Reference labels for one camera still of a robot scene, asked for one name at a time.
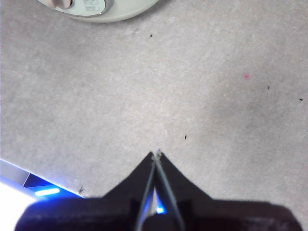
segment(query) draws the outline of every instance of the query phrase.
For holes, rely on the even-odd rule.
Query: dark speck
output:
[[[81,194],[84,191],[83,186],[81,186],[81,188],[79,189],[79,194]]]

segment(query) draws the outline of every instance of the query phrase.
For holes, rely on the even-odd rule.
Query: white appliance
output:
[[[38,0],[72,18],[109,23],[134,17],[159,0]]]

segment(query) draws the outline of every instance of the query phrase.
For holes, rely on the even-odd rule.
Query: blue led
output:
[[[165,208],[157,207],[156,208],[156,213],[158,213],[158,214],[165,214],[166,213]]]
[[[59,193],[60,189],[58,188],[53,188],[53,189],[45,189],[45,190],[40,190],[35,192],[35,196],[47,196],[47,195],[52,195],[52,194],[56,194]]]
[[[158,196],[157,193],[156,193],[156,201],[157,201],[156,213],[158,213],[158,214],[166,214],[167,211],[166,211],[162,201],[159,199],[159,196]]]

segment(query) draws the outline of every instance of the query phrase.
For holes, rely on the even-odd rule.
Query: knob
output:
[[[46,5],[51,8],[67,9],[72,5],[72,0],[46,0]]]

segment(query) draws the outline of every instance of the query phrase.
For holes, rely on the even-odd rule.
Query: gray carpet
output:
[[[307,118],[306,0],[162,0],[111,24],[1,3],[1,158],[84,196],[160,148],[212,197],[308,230]]]

